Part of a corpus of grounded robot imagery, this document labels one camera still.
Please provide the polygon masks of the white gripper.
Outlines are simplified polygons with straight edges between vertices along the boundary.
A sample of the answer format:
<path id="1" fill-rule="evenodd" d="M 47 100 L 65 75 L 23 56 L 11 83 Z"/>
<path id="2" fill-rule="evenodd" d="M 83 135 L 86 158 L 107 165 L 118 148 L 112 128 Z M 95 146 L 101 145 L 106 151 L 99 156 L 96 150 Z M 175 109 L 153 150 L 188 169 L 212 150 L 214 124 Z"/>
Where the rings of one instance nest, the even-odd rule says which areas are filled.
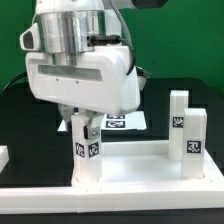
<path id="1" fill-rule="evenodd" d="M 20 45 L 27 52 L 26 70 L 33 95 L 59 104 L 67 131 L 78 108 L 90 110 L 86 112 L 84 138 L 96 140 L 101 134 L 100 113 L 125 115 L 140 105 L 141 82 L 137 71 L 130 66 L 128 47 L 96 46 L 79 54 L 75 65 L 55 65 L 49 54 L 40 51 L 36 24 L 21 34 Z"/>

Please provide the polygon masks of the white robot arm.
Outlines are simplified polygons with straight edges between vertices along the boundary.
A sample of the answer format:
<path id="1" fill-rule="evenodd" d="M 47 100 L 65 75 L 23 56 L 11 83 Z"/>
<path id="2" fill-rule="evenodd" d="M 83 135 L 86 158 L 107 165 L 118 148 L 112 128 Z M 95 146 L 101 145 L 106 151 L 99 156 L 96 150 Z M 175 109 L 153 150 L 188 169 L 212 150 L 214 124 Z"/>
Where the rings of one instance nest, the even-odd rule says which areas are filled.
<path id="1" fill-rule="evenodd" d="M 136 66 L 119 10 L 160 8 L 168 0 L 37 0 L 32 26 L 20 36 L 33 95 L 59 105 L 65 120 L 84 111 L 79 130 L 100 137 L 103 115 L 125 115 L 140 104 L 149 73 Z"/>

